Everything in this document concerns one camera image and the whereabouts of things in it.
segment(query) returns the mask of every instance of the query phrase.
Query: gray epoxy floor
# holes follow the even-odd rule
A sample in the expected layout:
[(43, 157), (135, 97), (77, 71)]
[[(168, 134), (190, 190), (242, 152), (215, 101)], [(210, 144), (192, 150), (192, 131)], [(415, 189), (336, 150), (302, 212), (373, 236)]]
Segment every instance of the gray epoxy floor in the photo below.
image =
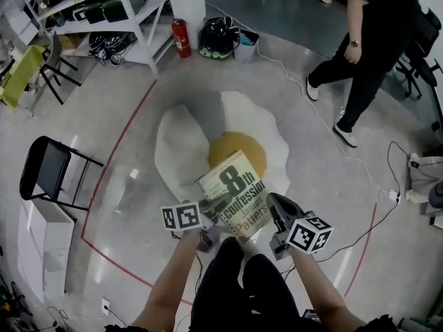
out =
[[(301, 82), (306, 71), (324, 58), (313, 52), (306, 54), (306, 48), (277, 37), (263, 35), (262, 39), (263, 53), (281, 59), (289, 75)], [(140, 279), (154, 283), (176, 244), (159, 226), (156, 213), (161, 203), (170, 204), (174, 199), (165, 183), (155, 176), (152, 162), (159, 118), (173, 105), (186, 104), (197, 96), (216, 97), (220, 91), (241, 92), (274, 115), (280, 135), (290, 148), (287, 173), (291, 186), (287, 196), (306, 210), (327, 218), (335, 227), (329, 247), (317, 255), (318, 259), (352, 243), (368, 229), (378, 189), (369, 183), (361, 163), (343, 157), (330, 132), (302, 96), (300, 87), (286, 79), (280, 66), (259, 57), (243, 65), (232, 59), (214, 62), (198, 55), (187, 60), (168, 59), (171, 55), (172, 52), (162, 62), (165, 68), (158, 84), (111, 160), (85, 233), (90, 243)], [(90, 59), (78, 62), (80, 71), (92, 67)], [(127, 120), (154, 81), (148, 67), (137, 64), (123, 64), (119, 68), (96, 64), (88, 77), (81, 79), (82, 87), (74, 88), (63, 106), (45, 90), (33, 118), (22, 110), (13, 114), (0, 107), (0, 157), (7, 164), (2, 167), (0, 177), (1, 244), (5, 250), (4, 264), (26, 295), (40, 328), (52, 322), (46, 307), (53, 305), (67, 312), (68, 324), (74, 331), (103, 331), (104, 325), (118, 321), (101, 314), (102, 296), (110, 299), (111, 309), (124, 321), (131, 322), (142, 309), (150, 288), (110, 264), (80, 239), (85, 213), (71, 212), (78, 222), (64, 297), (40, 304), (17, 272), (17, 213), (21, 200), (17, 188), (32, 141), (45, 134), (69, 144), (77, 136), (80, 151), (106, 161)], [(329, 128), (340, 116), (346, 87), (340, 83), (320, 89), (321, 99), (316, 106)], [(379, 92), (363, 114), (355, 131), (360, 147), (345, 148), (346, 153), (363, 159), (374, 184), (384, 189), (395, 188), (386, 163), (391, 140), (407, 151), (418, 152), (435, 140), (433, 134), (384, 91)], [(392, 167), (404, 191), (408, 178), (406, 159), (400, 151), (393, 151)], [(138, 169), (138, 176), (131, 179), (134, 168)], [(95, 187), (98, 174), (88, 171), (80, 197), (84, 203)], [(388, 201), (379, 201), (376, 220), (391, 207)], [(269, 253), (266, 250), (272, 232), (270, 225), (257, 243), (265, 254)], [(442, 233), (428, 225), (428, 218), (419, 215), (419, 206), (402, 201), (372, 233), (363, 265), (346, 297), (352, 311), (364, 320), (384, 313), (396, 320), (425, 316), (437, 294), (435, 286), (442, 284), (442, 244)], [(349, 263), (337, 282), (342, 293), (349, 286), (363, 246), (361, 241), (353, 247)], [(205, 265), (212, 255), (202, 255)], [(322, 264), (332, 281), (338, 279), (343, 255), (344, 252), (339, 253)], [(288, 261), (278, 263), (280, 270), (288, 266)], [(193, 299), (197, 275), (196, 261), (185, 291), (184, 298), (188, 301)], [(288, 285), (299, 310), (309, 308), (296, 273), (288, 278)], [(189, 312), (190, 306), (181, 304), (177, 321)], [(188, 322), (183, 322), (180, 331), (185, 331), (187, 325)]]
[[(347, 33), (346, 7), (333, 1), (326, 5), (320, 0), (206, 0), (239, 19), (249, 28), (275, 35), (320, 55), (331, 58)], [(209, 17), (220, 12), (207, 6)], [(432, 88), (418, 79), (423, 97), (406, 99), (406, 83), (401, 73), (391, 73), (383, 83), (383, 90), (406, 107), (425, 127), (441, 122)], [(443, 140), (443, 129), (436, 132)]]

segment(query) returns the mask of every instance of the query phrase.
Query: red floor line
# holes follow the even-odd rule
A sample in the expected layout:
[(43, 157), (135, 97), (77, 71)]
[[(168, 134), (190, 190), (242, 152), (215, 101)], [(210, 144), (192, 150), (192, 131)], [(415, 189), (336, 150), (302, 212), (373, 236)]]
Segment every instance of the red floor line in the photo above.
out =
[[(151, 91), (154, 88), (154, 86), (156, 85), (156, 83), (157, 83), (157, 80), (154, 80), (154, 82), (148, 88), (148, 90), (146, 91), (145, 95), (143, 96), (141, 101), (138, 103), (138, 106), (136, 107), (136, 109), (132, 113), (131, 118), (127, 121), (127, 123), (125, 125), (125, 128), (123, 129), (122, 133), (118, 137), (118, 140), (117, 140), (116, 144), (114, 145), (114, 148), (112, 149), (111, 154), (108, 157), (108, 161), (106, 162), (105, 168), (102, 170), (102, 173), (100, 174), (100, 177), (98, 179), (97, 185), (94, 188), (94, 191), (93, 191), (93, 194), (92, 194), (92, 198), (89, 201), (89, 207), (88, 207), (88, 212), (86, 214), (86, 219), (84, 220), (84, 224), (83, 224), (83, 228), (82, 228), (82, 234), (80, 235), (80, 237), (83, 240), (83, 242), (85, 242), (92, 250), (96, 251), (101, 257), (106, 259), (110, 264), (113, 264), (115, 267), (119, 268), (124, 273), (128, 274), (130, 277), (133, 277), (134, 279), (138, 280), (140, 283), (143, 283), (144, 285), (149, 286), (150, 288), (152, 288), (154, 285), (149, 283), (149, 282), (147, 282), (147, 281), (145, 281), (144, 279), (140, 278), (139, 276), (135, 275), (133, 272), (129, 271), (125, 267), (121, 266), (120, 264), (118, 264), (117, 262), (113, 261), (111, 258), (106, 256), (103, 252), (101, 252), (98, 248), (96, 248), (91, 242), (87, 241), (84, 238), (84, 233), (86, 231), (86, 226), (87, 226), (87, 223), (88, 223), (88, 219), (89, 219), (89, 214), (90, 214), (90, 211), (91, 211), (92, 203), (94, 202), (94, 199), (96, 198), (98, 188), (100, 187), (100, 184), (102, 183), (102, 180), (103, 180), (103, 177), (105, 175), (105, 172), (106, 172), (109, 164), (111, 163), (111, 160), (114, 157), (114, 154), (116, 153), (116, 150), (117, 150), (118, 146), (120, 145), (120, 143), (121, 143), (121, 141), (123, 139), (123, 136), (125, 136), (129, 126), (131, 125), (132, 121), (134, 120), (135, 116), (137, 115), (138, 111), (140, 110), (141, 106), (145, 102), (146, 98), (151, 93)], [(192, 302), (189, 302), (188, 300), (182, 299), (181, 302), (183, 302), (184, 304), (192, 306)]]
[[(374, 220), (375, 220), (375, 214), (376, 213), (377, 213), (377, 203), (375, 203), (375, 205), (374, 205), (374, 212), (372, 212), (372, 220), (371, 220), (371, 225), (370, 225), (369, 228), (372, 228), (373, 225), (374, 225)], [(357, 265), (357, 269), (355, 270), (354, 276), (352, 277), (351, 282), (349, 283), (349, 286), (346, 289), (345, 297), (349, 293), (349, 291), (351, 290), (351, 287), (352, 287), (352, 285), (354, 283), (354, 280), (355, 280), (357, 274), (359, 273), (359, 270), (360, 270), (360, 267), (361, 267), (361, 263), (363, 262), (363, 258), (365, 257), (366, 250), (368, 249), (369, 240), (371, 238), (371, 232), (372, 232), (372, 230), (369, 231), (369, 233), (368, 233), (368, 235), (366, 237), (365, 247), (363, 248), (363, 252), (361, 253), (360, 261), (359, 261), (359, 264)]]

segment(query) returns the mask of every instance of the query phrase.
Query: black t-shirt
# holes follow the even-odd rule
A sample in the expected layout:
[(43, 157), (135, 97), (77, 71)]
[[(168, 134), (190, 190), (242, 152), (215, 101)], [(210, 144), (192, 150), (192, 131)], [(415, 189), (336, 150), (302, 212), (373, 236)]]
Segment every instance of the black t-shirt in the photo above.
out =
[[(421, 8), (418, 0), (368, 0), (361, 29), (362, 66), (389, 71), (413, 36)], [(344, 53), (349, 35), (341, 46)]]
[[(224, 331), (236, 331), (238, 329), (235, 328), (236, 324), (238, 324), (238, 321), (232, 321), (232, 328), (230, 329), (224, 329)], [(217, 317), (213, 317), (212, 321), (208, 323), (207, 327), (204, 329), (205, 332), (211, 332), (211, 331), (218, 331), (217, 328)], [(269, 328), (267, 324), (264, 325), (264, 328), (261, 329), (260, 326), (254, 326), (252, 329), (248, 328), (241, 328), (241, 331), (266, 331), (270, 332), (273, 329)], [(128, 331), (128, 332), (148, 332), (145, 329), (141, 329), (139, 327), (127, 327), (127, 328), (121, 328), (116, 325), (108, 325), (105, 327), (106, 332), (119, 332), (119, 331)], [(303, 317), (296, 317), (293, 321), (293, 326), (283, 330), (283, 331), (297, 331), (297, 332), (327, 332), (328, 330), (320, 323), (315, 322), (313, 320), (309, 320), (307, 318)], [(377, 318), (365, 326), (359, 327), (355, 332), (397, 332), (397, 328), (392, 323), (392, 319), (388, 317), (388, 315), (381, 316), (380, 318)]]

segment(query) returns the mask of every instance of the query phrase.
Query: black and white marker cube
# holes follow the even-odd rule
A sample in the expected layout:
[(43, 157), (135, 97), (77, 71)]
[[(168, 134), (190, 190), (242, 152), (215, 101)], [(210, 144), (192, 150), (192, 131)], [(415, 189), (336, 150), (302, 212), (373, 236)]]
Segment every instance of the black and white marker cube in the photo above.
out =
[(161, 207), (161, 214), (167, 231), (185, 231), (201, 227), (198, 202)]
[(317, 216), (295, 220), (287, 243), (304, 253), (322, 250), (334, 228)]

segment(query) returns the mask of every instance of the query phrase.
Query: white sneaker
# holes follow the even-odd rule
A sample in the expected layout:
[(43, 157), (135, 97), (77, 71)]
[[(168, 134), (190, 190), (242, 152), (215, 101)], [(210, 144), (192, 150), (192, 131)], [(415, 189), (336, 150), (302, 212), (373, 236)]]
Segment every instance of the white sneaker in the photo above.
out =
[(311, 101), (315, 102), (318, 100), (318, 88), (311, 86), (309, 83), (309, 76), (306, 77), (306, 94)]
[(326, 4), (330, 4), (330, 3), (332, 3), (332, 0), (321, 0), (323, 3), (326, 3)]
[(343, 141), (348, 144), (350, 147), (356, 148), (357, 147), (357, 140), (351, 133), (346, 133), (345, 131), (342, 131), (340, 128), (337, 127), (337, 124), (334, 126), (334, 133), (340, 136), (340, 138), (343, 139)]

